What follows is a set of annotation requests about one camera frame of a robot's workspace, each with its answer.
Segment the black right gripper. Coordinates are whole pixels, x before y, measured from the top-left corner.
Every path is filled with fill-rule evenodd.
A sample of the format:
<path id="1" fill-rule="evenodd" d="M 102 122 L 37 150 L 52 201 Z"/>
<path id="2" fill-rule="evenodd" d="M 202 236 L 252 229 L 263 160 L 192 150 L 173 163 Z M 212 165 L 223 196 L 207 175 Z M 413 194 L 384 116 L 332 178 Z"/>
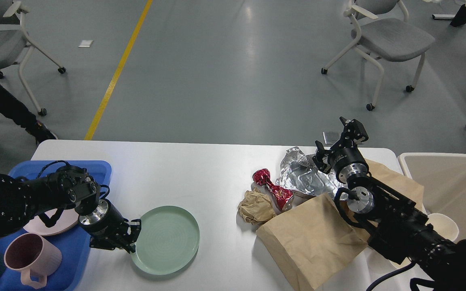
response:
<path id="1" fill-rule="evenodd" d="M 312 157 L 318 171 L 329 174 L 331 169 L 336 179 L 347 183 L 350 177 L 366 176 L 369 166 L 357 145 L 368 141 L 369 135 L 364 125 L 356 119 L 339 118 L 344 126 L 339 140 L 333 144 L 333 153 L 315 140 L 316 154 Z"/>

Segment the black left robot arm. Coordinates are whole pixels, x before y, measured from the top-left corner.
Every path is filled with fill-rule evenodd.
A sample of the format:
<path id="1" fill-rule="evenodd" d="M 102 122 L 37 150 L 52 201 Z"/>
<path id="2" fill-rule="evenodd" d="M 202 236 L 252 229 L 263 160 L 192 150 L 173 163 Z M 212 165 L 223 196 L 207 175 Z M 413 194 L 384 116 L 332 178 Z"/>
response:
<path id="1" fill-rule="evenodd" d="M 78 214 L 78 224 L 102 250 L 136 251 L 141 220 L 127 220 L 101 192 L 87 169 L 64 162 L 53 173 L 33 180 L 0 174 L 0 238 L 23 228 L 34 217 L 54 226 L 66 209 Z"/>

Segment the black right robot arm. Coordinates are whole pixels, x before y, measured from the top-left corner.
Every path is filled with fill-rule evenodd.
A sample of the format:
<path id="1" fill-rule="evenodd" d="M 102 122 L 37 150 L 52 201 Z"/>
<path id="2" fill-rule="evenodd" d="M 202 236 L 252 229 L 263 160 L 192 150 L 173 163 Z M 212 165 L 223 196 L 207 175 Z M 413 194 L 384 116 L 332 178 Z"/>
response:
<path id="1" fill-rule="evenodd" d="M 348 225 L 368 232 L 368 245 L 384 258 L 398 264 L 406 258 L 411 261 L 375 280 L 368 290 L 418 265 L 430 279 L 411 278 L 411 290 L 424 286 L 466 291 L 466 239 L 454 243 L 444 238 L 413 200 L 373 177 L 358 149 L 369 138 L 364 126 L 356 119 L 340 121 L 344 128 L 339 140 L 329 149 L 316 141 L 313 156 L 319 171 L 334 171 L 343 184 L 334 195 L 336 209 Z"/>

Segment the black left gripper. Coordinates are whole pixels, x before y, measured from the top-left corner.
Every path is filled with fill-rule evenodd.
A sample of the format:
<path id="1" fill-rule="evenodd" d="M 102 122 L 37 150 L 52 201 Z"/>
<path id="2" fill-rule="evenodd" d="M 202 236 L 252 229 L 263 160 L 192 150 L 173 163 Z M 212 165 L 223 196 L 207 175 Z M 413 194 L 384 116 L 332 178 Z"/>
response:
<path id="1" fill-rule="evenodd" d="M 89 247 L 136 252 L 135 243 L 141 232 L 141 219 L 124 219 L 107 199 L 100 199 L 90 214 L 80 215 L 79 226 L 90 235 Z"/>

